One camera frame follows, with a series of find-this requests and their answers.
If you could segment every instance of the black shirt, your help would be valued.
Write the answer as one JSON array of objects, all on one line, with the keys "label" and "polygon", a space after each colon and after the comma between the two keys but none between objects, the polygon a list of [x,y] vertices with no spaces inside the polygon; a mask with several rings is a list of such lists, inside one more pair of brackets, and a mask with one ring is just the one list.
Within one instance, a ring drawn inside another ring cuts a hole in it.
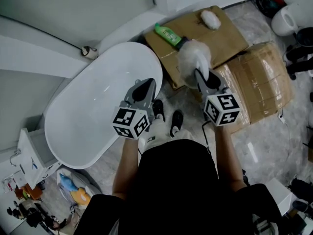
[{"label": "black shirt", "polygon": [[262,184],[232,193],[219,181],[210,153],[191,140],[142,155],[126,201],[93,196],[75,234],[254,234],[252,214],[277,223],[279,209]]}]

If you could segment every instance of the white cloth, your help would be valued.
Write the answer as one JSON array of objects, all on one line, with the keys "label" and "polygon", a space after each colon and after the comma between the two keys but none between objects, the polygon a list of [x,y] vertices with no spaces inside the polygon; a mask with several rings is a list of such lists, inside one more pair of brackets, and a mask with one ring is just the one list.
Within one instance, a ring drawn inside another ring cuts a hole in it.
[{"label": "white cloth", "polygon": [[166,128],[165,122],[162,119],[156,118],[150,125],[144,150],[146,151],[164,143],[180,139],[189,139],[195,141],[195,138],[192,136],[192,134],[184,129],[176,132],[175,136],[172,138]]}]

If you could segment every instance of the person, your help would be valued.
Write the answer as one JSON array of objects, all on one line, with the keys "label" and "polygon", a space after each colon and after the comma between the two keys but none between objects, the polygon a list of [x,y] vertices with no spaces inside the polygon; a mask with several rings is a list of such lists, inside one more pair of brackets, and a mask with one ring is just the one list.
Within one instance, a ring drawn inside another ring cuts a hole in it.
[{"label": "person", "polygon": [[279,209],[262,184],[247,187],[226,127],[215,128],[217,170],[207,147],[182,129],[169,133],[163,104],[153,104],[145,152],[126,139],[112,196],[92,197],[75,231],[87,234],[260,234],[277,229]]}]

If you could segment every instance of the marble floor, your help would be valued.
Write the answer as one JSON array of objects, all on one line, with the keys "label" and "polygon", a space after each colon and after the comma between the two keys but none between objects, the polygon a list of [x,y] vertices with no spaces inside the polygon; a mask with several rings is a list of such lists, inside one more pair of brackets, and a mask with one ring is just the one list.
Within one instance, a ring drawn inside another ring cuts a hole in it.
[{"label": "marble floor", "polygon": [[[225,12],[250,45],[273,41],[283,53],[289,44],[294,43],[293,37],[277,37],[270,28],[270,21],[255,8],[252,2],[227,8]],[[232,135],[240,163],[246,170],[251,184],[266,183],[276,177],[287,185],[295,175],[311,181],[313,164],[308,161],[308,149],[302,142],[307,142],[309,135],[306,126],[312,110],[309,95],[313,92],[313,82],[306,73],[301,73],[295,81],[292,81],[292,86],[294,98],[283,109],[286,124],[283,124],[277,115],[272,115]],[[173,91],[164,79],[157,97],[164,103],[168,125],[174,110],[181,109],[184,113],[183,128],[188,129],[198,142],[205,143],[201,129],[202,111],[188,88]],[[208,127],[205,131],[209,148],[215,158],[214,133]],[[123,141],[119,138],[94,165],[79,171],[92,177],[103,194],[112,192]],[[248,143],[253,144],[257,162],[249,151]],[[55,175],[47,178],[45,186],[43,200],[46,206],[58,219],[66,218],[69,204],[57,188]]]}]

